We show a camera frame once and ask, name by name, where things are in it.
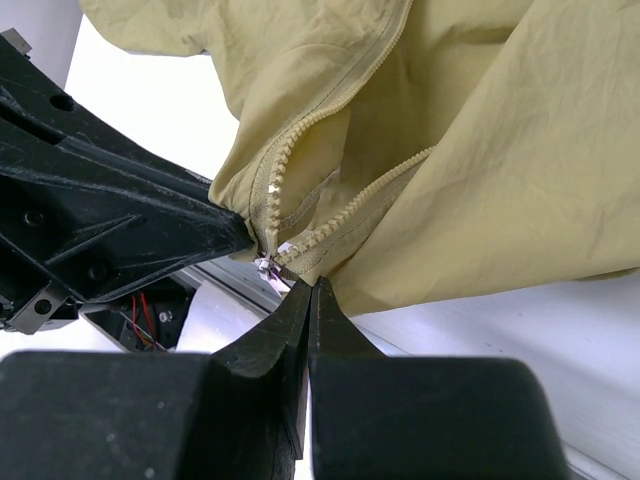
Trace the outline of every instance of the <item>zipper teeth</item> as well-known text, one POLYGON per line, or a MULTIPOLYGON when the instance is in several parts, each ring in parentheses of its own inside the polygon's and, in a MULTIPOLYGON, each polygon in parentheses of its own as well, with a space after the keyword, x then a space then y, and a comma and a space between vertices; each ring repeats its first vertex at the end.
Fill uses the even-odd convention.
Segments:
MULTIPOLYGON (((409 1, 409 5, 407 5, 407 10, 411 8, 412 3, 413 3, 413 0, 409 1)), ((391 54, 391 51, 394 49, 394 47, 398 43, 398 40, 400 39, 400 36, 402 35, 402 31, 403 29, 400 29, 394 35, 394 37, 391 39, 389 44, 386 46, 385 50, 382 52, 382 55, 380 55, 380 57, 373 64, 370 70, 370 76, 373 75, 380 68, 380 66, 384 63, 387 57, 391 54)), ((285 135, 282 141, 282 145, 275 155, 271 172, 269 173, 269 186, 267 190, 267 216, 266 216, 267 218, 265 222, 266 223, 265 236, 266 236, 266 243, 267 243, 266 247, 267 247, 267 252, 269 254, 273 254, 274 257, 279 257, 279 255, 277 255, 278 247, 279 247, 277 240, 278 240, 278 228, 280 227, 280 224, 281 224, 280 217, 282 216, 282 211, 280 209, 282 184, 284 183, 284 175, 287 171, 287 163, 289 162, 289 157, 291 156, 291 151, 293 147, 295 146, 296 142, 300 139, 300 137, 302 136, 305 130, 307 130, 309 127, 319 122, 320 120, 324 120, 330 115, 334 115, 335 113, 342 110, 345 105, 347 105, 351 100, 353 100, 353 98, 356 96, 359 90, 360 90, 360 86, 351 88, 351 90, 349 90, 349 92, 344 97, 331 103, 322 111, 309 115, 307 118, 303 119, 298 125, 296 125, 292 130, 287 132, 287 134, 285 135)))
POLYGON ((330 235, 338 231, 349 219, 366 203, 373 195, 382 189, 389 182, 398 178, 400 175, 422 163, 433 151, 435 147, 429 147, 417 153, 413 157, 405 160, 397 167, 389 170, 387 173, 379 177, 373 183, 370 183, 364 190, 354 197, 349 204, 336 214, 324 225, 316 228, 311 232, 310 238, 306 239, 298 245, 292 245, 287 250, 276 255, 273 259, 278 265, 286 266, 291 261, 305 253, 312 247, 324 241, 330 235))

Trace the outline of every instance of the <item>zipper slider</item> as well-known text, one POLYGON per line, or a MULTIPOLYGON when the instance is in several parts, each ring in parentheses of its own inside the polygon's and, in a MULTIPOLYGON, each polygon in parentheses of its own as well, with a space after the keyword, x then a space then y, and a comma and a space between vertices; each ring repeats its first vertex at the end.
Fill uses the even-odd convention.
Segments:
POLYGON ((271 285, 271 288, 273 288, 278 295, 284 297, 291 291, 289 284, 280 276, 280 266, 271 260, 269 255, 256 258, 255 264, 258 267, 260 278, 271 285))

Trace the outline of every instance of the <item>metal bracket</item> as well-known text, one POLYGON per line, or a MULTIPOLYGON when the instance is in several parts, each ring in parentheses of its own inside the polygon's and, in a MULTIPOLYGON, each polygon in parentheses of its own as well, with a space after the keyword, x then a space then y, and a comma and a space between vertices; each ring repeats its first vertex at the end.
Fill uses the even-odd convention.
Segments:
POLYGON ((64 289, 49 282, 7 322, 7 325, 10 329, 33 335, 49 322, 67 297, 64 289))
POLYGON ((4 37, 4 39, 15 47, 21 55, 27 56, 27 54, 32 50, 31 45, 27 43, 24 37, 20 35, 15 28, 10 28, 9 30, 0 33, 0 36, 4 37))

